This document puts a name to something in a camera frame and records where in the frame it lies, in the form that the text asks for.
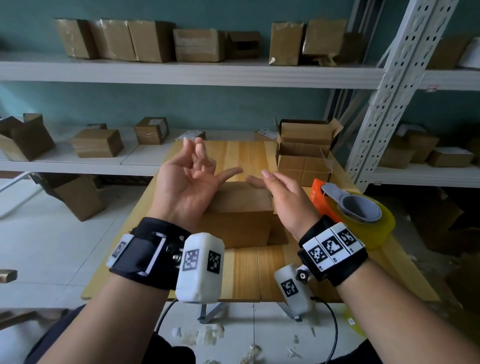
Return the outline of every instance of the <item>black wrist strap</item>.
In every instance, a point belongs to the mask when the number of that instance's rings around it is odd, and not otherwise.
[[[320,281],[327,278],[334,286],[346,280],[368,258],[365,245],[345,224],[323,215],[300,239],[298,255]]]
[[[110,272],[148,286],[174,290],[184,242],[189,236],[188,231],[167,221],[143,218],[112,253]]]

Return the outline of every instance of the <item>left hand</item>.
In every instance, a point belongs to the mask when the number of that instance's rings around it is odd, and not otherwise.
[[[147,216],[194,233],[218,188],[243,172],[241,167],[234,167],[215,176],[215,168],[216,162],[207,156],[201,138],[183,139],[183,149],[158,171],[152,207]]]

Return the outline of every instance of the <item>wooden table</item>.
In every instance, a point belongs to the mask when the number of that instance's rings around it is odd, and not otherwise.
[[[243,174],[233,177],[232,181],[242,181],[247,174],[261,175],[262,169],[276,170],[274,142],[206,142],[208,153],[217,161],[217,171],[234,166],[242,166]],[[173,144],[166,160],[181,149],[181,144]],[[358,192],[351,179],[333,158],[334,171],[331,182],[347,191]],[[132,213],[128,216],[117,236],[113,239],[110,252],[117,245],[120,237],[133,229],[145,216],[152,201],[155,190],[156,176],[152,179],[144,194],[138,201]],[[283,295],[275,281],[274,272],[281,267],[294,263],[301,265],[297,256],[298,243],[288,233],[289,243],[286,245],[273,245],[258,248],[230,249],[225,252],[222,295],[220,301],[224,302],[283,302]],[[101,265],[94,273],[81,297],[90,299],[104,284],[109,274],[104,258]],[[396,280],[404,284],[419,298],[425,301],[439,301],[438,295],[428,284],[423,275],[412,263],[401,246],[392,236],[389,236],[380,249],[369,252],[370,257],[383,266]],[[341,302],[336,289],[328,281],[309,282],[315,295],[327,302]]]

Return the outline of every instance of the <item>black cable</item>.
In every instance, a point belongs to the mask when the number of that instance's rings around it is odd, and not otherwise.
[[[333,342],[332,351],[330,352],[330,355],[328,355],[327,360],[325,360],[325,362],[324,362],[324,364],[328,364],[328,362],[332,358],[333,354],[335,353],[336,342],[338,340],[338,325],[336,323],[336,317],[335,317],[335,314],[334,314],[332,308],[328,305],[327,302],[325,302],[324,300],[322,300],[321,298],[318,298],[318,297],[310,297],[310,298],[315,302],[323,303],[325,306],[327,306],[327,308],[330,310],[330,313],[332,314],[333,323],[335,324],[335,340]]]
[[[170,303],[170,305],[168,305],[168,307],[167,307],[167,309],[164,311],[164,313],[162,313],[162,314],[160,315],[160,319],[159,319],[159,321],[158,321],[158,325],[157,325],[157,327],[155,328],[155,335],[158,335],[158,332],[160,331],[160,325],[162,324],[163,319],[165,318],[165,316],[167,315],[167,312],[170,310],[170,308],[172,308],[172,306],[173,306],[173,304],[174,304],[175,302],[178,302],[178,300],[177,300],[177,299],[174,299],[174,300]]]

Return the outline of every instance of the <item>right hand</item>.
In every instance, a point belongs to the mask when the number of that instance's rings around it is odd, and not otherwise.
[[[254,187],[267,188],[273,195],[276,212],[283,226],[299,241],[320,220],[313,203],[300,185],[279,172],[262,171],[263,179],[248,176]]]

